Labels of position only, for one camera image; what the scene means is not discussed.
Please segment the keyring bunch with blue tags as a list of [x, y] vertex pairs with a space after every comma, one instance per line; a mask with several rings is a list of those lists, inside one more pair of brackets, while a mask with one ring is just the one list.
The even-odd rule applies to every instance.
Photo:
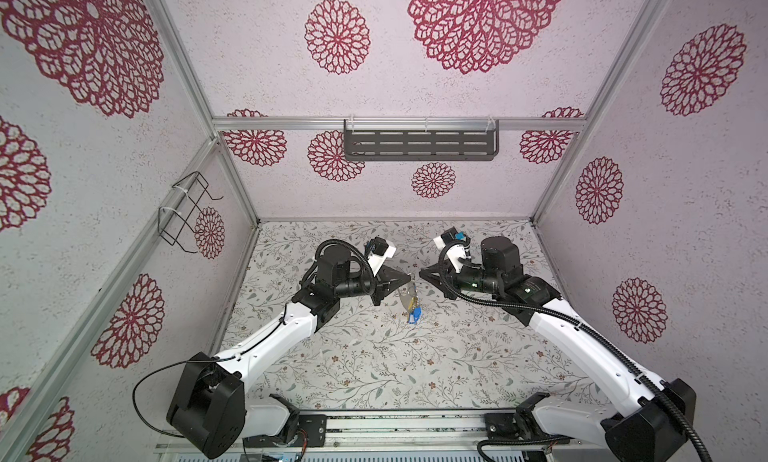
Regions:
[[417, 324], [422, 316], [420, 300], [416, 292], [416, 286], [413, 281], [405, 284], [398, 289], [398, 296], [403, 308], [406, 311], [407, 323]]

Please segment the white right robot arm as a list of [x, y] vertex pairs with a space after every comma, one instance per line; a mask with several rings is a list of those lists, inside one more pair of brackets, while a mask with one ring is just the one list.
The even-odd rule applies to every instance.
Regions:
[[553, 343], [610, 403], [602, 407], [537, 392], [514, 409], [510, 428], [489, 428], [480, 449], [575, 440], [605, 448], [619, 461], [667, 461], [691, 444], [700, 460], [711, 460], [694, 427], [693, 388], [643, 367], [585, 322], [550, 283], [524, 271], [509, 238], [484, 239], [480, 262], [472, 259], [469, 236], [454, 228], [434, 243], [438, 260], [420, 270], [423, 280], [451, 300], [513, 316]]

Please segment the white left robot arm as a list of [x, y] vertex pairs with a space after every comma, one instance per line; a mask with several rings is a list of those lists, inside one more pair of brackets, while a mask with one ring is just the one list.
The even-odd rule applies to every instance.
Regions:
[[339, 239], [321, 242], [298, 291], [274, 320], [229, 349], [214, 356], [199, 352], [184, 363], [167, 422], [209, 459], [241, 439], [293, 442], [299, 409], [279, 395], [251, 399], [249, 391], [268, 368], [330, 322], [343, 299], [367, 296], [380, 305], [410, 282], [409, 274], [387, 266], [395, 253], [395, 245], [381, 237], [363, 249]]

